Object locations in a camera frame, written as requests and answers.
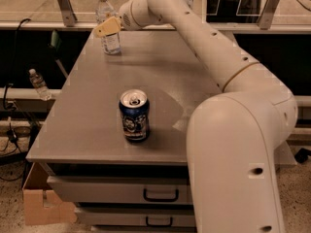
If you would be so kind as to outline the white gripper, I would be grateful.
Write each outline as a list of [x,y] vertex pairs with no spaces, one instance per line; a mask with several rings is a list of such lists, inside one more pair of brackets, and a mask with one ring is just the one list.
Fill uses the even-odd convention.
[[134,22],[131,12],[132,0],[127,1],[121,5],[119,9],[119,17],[109,17],[102,23],[98,24],[93,34],[95,37],[100,38],[111,34],[119,33],[121,31],[121,25],[126,30],[135,30],[136,23]]

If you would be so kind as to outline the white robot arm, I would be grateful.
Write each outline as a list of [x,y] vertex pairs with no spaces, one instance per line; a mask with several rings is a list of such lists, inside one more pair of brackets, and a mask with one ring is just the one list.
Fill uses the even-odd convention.
[[130,0],[96,36],[172,25],[221,94],[202,102],[187,131],[198,233],[285,233],[274,152],[293,132],[292,92],[265,66],[202,20],[187,0]]

